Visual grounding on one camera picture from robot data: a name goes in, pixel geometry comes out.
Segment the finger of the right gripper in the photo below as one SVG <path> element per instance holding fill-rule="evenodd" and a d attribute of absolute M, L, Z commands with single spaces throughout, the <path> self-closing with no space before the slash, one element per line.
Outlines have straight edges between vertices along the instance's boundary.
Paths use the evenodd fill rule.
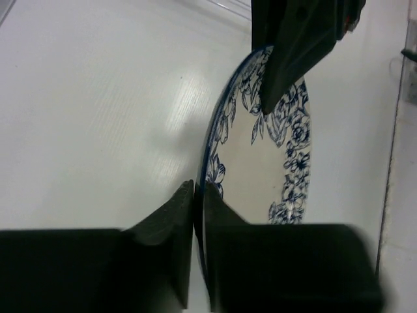
<path fill-rule="evenodd" d="M 270 114 L 288 88 L 354 31 L 363 0 L 251 1 L 252 49 L 272 46 L 261 83 L 261 109 Z"/>

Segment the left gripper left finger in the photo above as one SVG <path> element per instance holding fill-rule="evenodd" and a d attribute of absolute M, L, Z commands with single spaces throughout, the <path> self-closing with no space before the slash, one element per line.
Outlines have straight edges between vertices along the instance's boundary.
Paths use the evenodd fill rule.
<path fill-rule="evenodd" d="M 194 182 L 128 228 L 3 230 L 2 312 L 181 312 Z"/>

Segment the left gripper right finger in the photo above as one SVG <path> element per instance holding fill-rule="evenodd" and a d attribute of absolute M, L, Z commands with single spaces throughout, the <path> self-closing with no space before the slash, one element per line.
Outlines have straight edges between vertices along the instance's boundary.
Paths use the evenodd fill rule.
<path fill-rule="evenodd" d="M 203 194 L 213 312 L 381 312 L 384 292 L 360 234 L 344 224 L 259 225 L 215 186 Z"/>

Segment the blue floral plate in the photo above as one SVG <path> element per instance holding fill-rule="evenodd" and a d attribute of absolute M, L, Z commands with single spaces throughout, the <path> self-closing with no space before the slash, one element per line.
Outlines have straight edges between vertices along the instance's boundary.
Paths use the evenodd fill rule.
<path fill-rule="evenodd" d="M 311 115 L 297 79 L 273 112 L 261 109 L 272 46 L 251 52 L 231 75 L 214 109 L 195 186 L 195 234 L 207 274 L 203 197 L 207 185 L 251 224 L 300 224 L 311 174 Z"/>

